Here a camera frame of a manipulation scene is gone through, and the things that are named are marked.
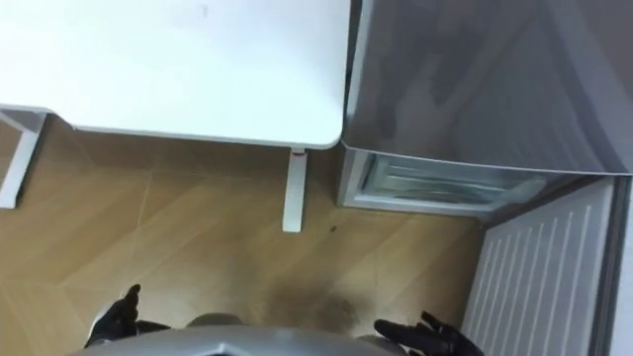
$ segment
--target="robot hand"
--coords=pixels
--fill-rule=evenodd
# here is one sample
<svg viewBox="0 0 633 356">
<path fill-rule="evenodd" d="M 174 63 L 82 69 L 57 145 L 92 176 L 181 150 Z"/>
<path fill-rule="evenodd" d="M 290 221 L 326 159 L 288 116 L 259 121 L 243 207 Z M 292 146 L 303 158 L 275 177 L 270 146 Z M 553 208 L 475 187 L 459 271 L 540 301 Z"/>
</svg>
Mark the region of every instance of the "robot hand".
<svg viewBox="0 0 633 356">
<path fill-rule="evenodd" d="M 139 292 L 140 285 L 133 285 L 122 299 L 97 316 L 84 348 L 138 335 L 136 319 Z"/>
<path fill-rule="evenodd" d="M 421 319 L 423 322 L 416 326 L 378 319 L 374 328 L 386 338 L 425 355 L 484 356 L 482 350 L 456 328 L 426 311 L 422 313 Z M 409 355 L 419 354 L 411 350 Z"/>
</svg>

